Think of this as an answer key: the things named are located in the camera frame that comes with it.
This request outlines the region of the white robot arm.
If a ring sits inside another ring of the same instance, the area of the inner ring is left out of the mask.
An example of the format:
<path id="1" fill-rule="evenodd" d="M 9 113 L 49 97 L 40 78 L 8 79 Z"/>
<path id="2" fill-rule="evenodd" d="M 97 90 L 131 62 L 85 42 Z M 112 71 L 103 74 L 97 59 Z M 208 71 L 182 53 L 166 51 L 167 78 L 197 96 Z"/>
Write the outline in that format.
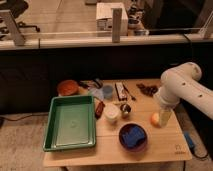
<path id="1" fill-rule="evenodd" d="M 183 99 L 199 109 L 213 120 L 213 90 L 199 83 L 201 68 L 194 62 L 187 62 L 167 69 L 161 75 L 161 86 L 154 94 L 160 106 L 158 112 L 159 126 L 167 125 L 172 110 Z"/>

